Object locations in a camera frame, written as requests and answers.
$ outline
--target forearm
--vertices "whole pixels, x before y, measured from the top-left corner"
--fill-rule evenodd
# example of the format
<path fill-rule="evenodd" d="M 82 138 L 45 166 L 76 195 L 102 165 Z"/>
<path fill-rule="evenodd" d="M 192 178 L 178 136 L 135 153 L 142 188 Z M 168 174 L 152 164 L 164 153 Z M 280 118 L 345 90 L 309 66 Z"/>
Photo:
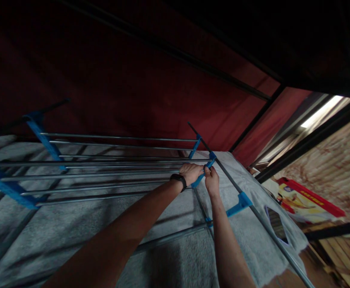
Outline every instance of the forearm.
<path fill-rule="evenodd" d="M 210 194 L 214 223 L 215 257 L 220 287 L 255 287 L 232 231 L 221 197 Z"/>
<path fill-rule="evenodd" d="M 114 287 L 131 254 L 182 188 L 181 182 L 171 180 L 144 196 L 93 237 L 43 287 Z"/>

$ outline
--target blue plastic connector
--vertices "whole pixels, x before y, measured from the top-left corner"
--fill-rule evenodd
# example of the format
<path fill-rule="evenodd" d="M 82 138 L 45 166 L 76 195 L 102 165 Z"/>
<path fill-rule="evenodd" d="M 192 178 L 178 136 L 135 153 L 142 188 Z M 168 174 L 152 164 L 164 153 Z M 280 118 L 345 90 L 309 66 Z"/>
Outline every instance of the blue plastic connector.
<path fill-rule="evenodd" d="M 214 152 L 211 152 L 209 154 L 209 158 L 210 158 L 210 161 L 205 166 L 207 166 L 210 169 L 211 166 L 215 163 L 215 159 L 216 159 L 216 155 L 214 154 Z M 196 186 L 198 186 L 204 176 L 205 176 L 205 173 L 199 176 L 198 179 L 193 184 L 191 184 L 191 187 L 195 188 Z"/>
<path fill-rule="evenodd" d="M 6 175 L 0 170 L 0 179 Z M 37 202 L 41 202 L 42 199 L 36 199 L 32 196 L 21 196 L 25 192 L 24 188 L 20 186 L 17 182 L 2 182 L 0 181 L 0 190 L 6 195 L 10 196 L 19 204 L 29 208 L 29 209 L 39 209 L 35 206 Z"/>
<path fill-rule="evenodd" d="M 41 133 L 45 132 L 45 129 L 43 127 L 43 114 L 39 111 L 31 112 L 30 114 L 25 115 L 24 117 L 29 118 L 30 120 L 27 121 L 28 126 L 31 128 L 31 130 L 35 133 L 36 137 L 40 140 L 40 142 L 46 147 L 50 155 L 55 161 L 63 161 L 59 149 L 56 147 L 55 144 L 50 143 L 50 137 L 46 135 L 42 135 Z M 65 166 L 60 166 L 61 170 L 66 170 Z"/>
<path fill-rule="evenodd" d="M 192 156 L 194 156 L 196 150 L 198 149 L 198 146 L 199 146 L 199 144 L 200 144 L 201 139 L 202 139 L 202 136 L 200 136 L 199 134 L 196 134 L 196 140 L 197 140 L 197 142 L 195 143 L 193 150 L 190 152 L 190 154 L 189 154 L 189 156 L 188 156 L 189 159 L 191 159 Z"/>
<path fill-rule="evenodd" d="M 235 205 L 234 207 L 232 207 L 231 209 L 226 211 L 228 218 L 238 214 L 243 209 L 246 209 L 247 207 L 253 205 L 250 198 L 248 198 L 248 196 L 244 192 L 240 193 L 238 195 L 238 198 L 239 198 L 239 203 L 237 205 Z M 207 217 L 205 220 L 206 220 L 206 222 L 209 222 L 209 221 L 211 221 L 211 218 Z"/>

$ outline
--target wall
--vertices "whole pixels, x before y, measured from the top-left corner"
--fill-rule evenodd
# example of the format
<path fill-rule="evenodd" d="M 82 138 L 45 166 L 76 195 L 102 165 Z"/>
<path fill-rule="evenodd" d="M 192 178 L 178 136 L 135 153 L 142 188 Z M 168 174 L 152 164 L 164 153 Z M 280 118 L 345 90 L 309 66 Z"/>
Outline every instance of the wall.
<path fill-rule="evenodd" d="M 346 212 L 350 222 L 350 123 L 275 175 L 307 187 Z"/>
<path fill-rule="evenodd" d="M 97 4 L 268 95 L 279 85 L 162 2 Z M 264 105 L 58 2 L 0 1 L 0 126 L 65 97 L 51 132 L 193 138 L 190 121 L 217 151 Z"/>
<path fill-rule="evenodd" d="M 251 165 L 311 91 L 287 87 L 247 134 L 233 155 L 244 167 Z"/>

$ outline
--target red fabric wall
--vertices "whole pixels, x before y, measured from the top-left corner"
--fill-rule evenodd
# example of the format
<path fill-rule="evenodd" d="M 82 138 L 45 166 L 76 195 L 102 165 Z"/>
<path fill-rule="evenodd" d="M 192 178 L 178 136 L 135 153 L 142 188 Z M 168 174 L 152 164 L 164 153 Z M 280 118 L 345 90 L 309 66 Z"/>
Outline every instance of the red fabric wall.
<path fill-rule="evenodd" d="M 287 87 L 247 134 L 233 155 L 248 167 L 312 91 Z"/>
<path fill-rule="evenodd" d="M 162 2 L 103 2 L 268 95 L 279 85 Z M 216 151 L 228 150 L 264 105 L 58 2 L 0 1 L 0 126 L 65 97 L 72 102 L 46 115 L 50 132 L 194 138 L 190 121 Z M 14 132 L 31 135 L 26 126 Z"/>

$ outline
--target watch strap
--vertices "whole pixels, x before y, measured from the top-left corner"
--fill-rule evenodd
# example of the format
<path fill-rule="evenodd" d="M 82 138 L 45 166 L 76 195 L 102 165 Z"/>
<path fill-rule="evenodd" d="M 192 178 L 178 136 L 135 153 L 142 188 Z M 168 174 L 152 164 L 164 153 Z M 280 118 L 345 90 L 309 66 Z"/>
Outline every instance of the watch strap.
<path fill-rule="evenodd" d="M 181 192 L 183 192 L 187 188 L 187 183 L 185 178 L 179 174 L 172 174 L 170 177 L 170 180 L 178 180 L 183 183 L 183 189 Z"/>

